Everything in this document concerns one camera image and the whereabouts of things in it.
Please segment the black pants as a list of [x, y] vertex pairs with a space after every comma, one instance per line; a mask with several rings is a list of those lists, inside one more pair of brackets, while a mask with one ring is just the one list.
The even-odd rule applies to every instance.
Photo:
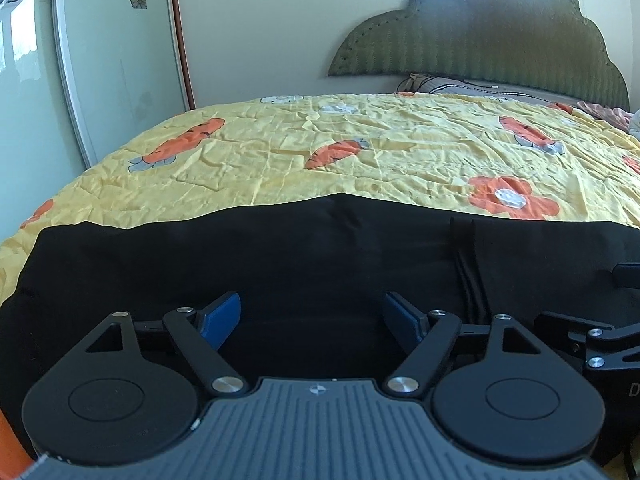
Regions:
[[617, 327], [638, 292], [612, 271], [639, 232], [612, 222], [489, 218], [346, 194], [239, 207], [132, 229], [82, 222], [39, 233], [1, 308], [1, 409], [17, 439], [32, 385], [107, 315], [157, 321], [226, 292], [242, 302], [224, 344], [244, 377], [372, 377], [397, 366], [382, 322], [397, 292], [465, 323], [544, 311]]

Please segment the yellow floral bed quilt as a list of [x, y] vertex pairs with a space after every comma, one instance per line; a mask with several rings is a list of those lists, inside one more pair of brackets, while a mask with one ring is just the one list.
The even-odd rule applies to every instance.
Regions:
[[1, 246], [14, 293], [38, 234], [134, 228], [347, 193], [511, 219], [639, 222], [639, 143], [575, 105], [399, 92], [270, 96], [139, 134]]

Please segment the white folded pillow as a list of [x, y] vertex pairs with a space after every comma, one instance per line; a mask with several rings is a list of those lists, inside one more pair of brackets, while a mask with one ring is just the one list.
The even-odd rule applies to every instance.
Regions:
[[629, 119], [628, 133], [635, 139], [640, 140], [640, 110], [634, 112]]

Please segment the pink cloth on bed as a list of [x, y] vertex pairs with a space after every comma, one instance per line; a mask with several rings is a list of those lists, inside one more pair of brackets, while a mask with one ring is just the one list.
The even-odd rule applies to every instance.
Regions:
[[626, 112], [620, 107], [608, 107], [597, 103], [588, 103], [585, 101], [578, 101], [577, 106], [580, 110], [586, 114], [607, 122], [614, 128], [620, 129], [623, 132], [629, 132], [629, 124], [632, 114]]

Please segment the grey patterned pillow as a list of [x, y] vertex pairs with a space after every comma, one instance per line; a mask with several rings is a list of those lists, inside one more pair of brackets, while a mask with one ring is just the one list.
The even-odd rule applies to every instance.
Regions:
[[488, 98], [520, 101], [528, 104], [564, 104], [575, 106], [578, 99], [535, 88], [496, 84], [491, 81], [454, 79], [443, 76], [410, 74], [397, 87], [398, 92], [487, 96]]

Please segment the glass sliding wardrobe door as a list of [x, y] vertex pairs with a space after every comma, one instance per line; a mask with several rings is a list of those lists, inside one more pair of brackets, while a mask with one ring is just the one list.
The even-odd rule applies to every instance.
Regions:
[[1, 233], [190, 106], [178, 0], [1, 0]]

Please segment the green padded headboard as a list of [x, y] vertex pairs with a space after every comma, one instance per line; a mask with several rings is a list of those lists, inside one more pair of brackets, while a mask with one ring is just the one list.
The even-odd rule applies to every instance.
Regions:
[[411, 73], [629, 104], [624, 76], [579, 0], [409, 0], [356, 26], [329, 68], [332, 77]]

